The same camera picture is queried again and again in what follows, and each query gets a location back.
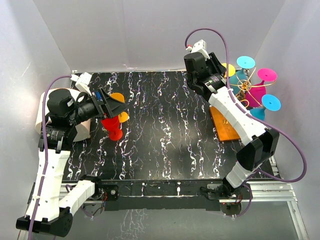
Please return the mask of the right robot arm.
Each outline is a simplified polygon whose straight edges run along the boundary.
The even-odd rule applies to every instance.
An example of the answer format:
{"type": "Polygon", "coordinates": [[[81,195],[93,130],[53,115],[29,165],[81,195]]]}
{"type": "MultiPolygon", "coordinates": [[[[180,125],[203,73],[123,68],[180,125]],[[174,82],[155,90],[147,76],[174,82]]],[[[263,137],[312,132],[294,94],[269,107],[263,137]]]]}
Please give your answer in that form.
{"type": "Polygon", "coordinates": [[[205,58],[200,52],[184,56],[186,80],[191,90],[226,118],[244,145],[236,154],[237,161],[232,170],[213,191],[221,197],[233,199],[240,194],[245,180],[275,153],[280,134],[252,119],[250,112],[235,98],[232,89],[227,87],[224,77],[226,68],[214,53],[208,56],[205,58]]]}

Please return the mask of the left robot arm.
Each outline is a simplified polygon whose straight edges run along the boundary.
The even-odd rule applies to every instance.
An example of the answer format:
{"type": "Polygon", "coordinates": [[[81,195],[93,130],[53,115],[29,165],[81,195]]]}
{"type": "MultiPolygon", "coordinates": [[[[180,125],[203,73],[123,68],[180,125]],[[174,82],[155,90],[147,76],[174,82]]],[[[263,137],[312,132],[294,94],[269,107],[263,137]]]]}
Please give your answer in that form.
{"type": "Polygon", "coordinates": [[[109,95],[100,87],[74,98],[67,88],[58,88],[43,96],[40,138],[38,142],[38,171],[34,191],[24,216],[16,221],[16,228],[33,233],[65,237],[72,226],[73,216],[89,198],[103,195],[102,181],[84,175],[60,198],[65,165],[78,131],[77,126],[90,119],[103,122],[114,120],[127,110],[124,100],[109,95]]]}

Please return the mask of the orange wine glass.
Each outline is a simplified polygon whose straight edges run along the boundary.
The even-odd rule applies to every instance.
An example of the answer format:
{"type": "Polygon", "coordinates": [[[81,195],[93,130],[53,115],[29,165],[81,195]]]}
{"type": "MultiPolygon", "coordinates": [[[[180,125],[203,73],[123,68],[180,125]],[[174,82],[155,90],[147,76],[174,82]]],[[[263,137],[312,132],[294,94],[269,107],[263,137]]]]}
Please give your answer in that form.
{"type": "MultiPolygon", "coordinates": [[[[125,97],[122,93],[114,92],[110,96],[117,101],[120,101],[122,103],[125,102],[125,97]]],[[[125,123],[129,119],[129,115],[123,104],[118,106],[116,111],[118,113],[118,119],[120,123],[125,123]]]]}

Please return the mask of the yellow wine glass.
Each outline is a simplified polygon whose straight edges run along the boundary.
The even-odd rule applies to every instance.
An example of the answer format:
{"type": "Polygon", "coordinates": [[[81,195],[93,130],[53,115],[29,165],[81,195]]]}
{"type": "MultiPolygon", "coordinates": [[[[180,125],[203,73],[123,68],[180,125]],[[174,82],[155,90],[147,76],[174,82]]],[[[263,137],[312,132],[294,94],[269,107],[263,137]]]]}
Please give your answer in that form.
{"type": "Polygon", "coordinates": [[[235,75],[236,73],[236,68],[232,65],[232,64],[228,64],[226,62],[222,63],[222,66],[225,68],[225,69],[228,69],[228,76],[229,77],[232,77],[233,75],[235,75]]]}

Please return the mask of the red wine glass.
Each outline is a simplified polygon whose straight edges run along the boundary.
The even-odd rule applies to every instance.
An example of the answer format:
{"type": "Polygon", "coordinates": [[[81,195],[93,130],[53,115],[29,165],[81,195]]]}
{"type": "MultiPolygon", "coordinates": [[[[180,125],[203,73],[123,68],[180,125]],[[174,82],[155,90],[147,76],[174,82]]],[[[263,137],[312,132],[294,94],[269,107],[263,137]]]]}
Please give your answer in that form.
{"type": "Polygon", "coordinates": [[[118,116],[102,119],[101,123],[107,130],[110,140],[118,141],[122,138],[123,132],[120,129],[120,120],[118,116]]]}

